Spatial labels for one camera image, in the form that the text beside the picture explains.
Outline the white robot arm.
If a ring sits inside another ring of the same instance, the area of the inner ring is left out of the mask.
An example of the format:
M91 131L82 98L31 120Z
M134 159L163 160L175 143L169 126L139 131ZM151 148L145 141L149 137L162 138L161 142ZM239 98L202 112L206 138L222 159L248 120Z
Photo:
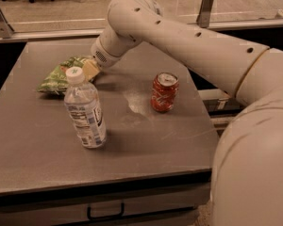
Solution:
M92 56L111 67L143 41L245 107L214 155L211 226L283 226L283 51L165 19L151 0L111 0Z

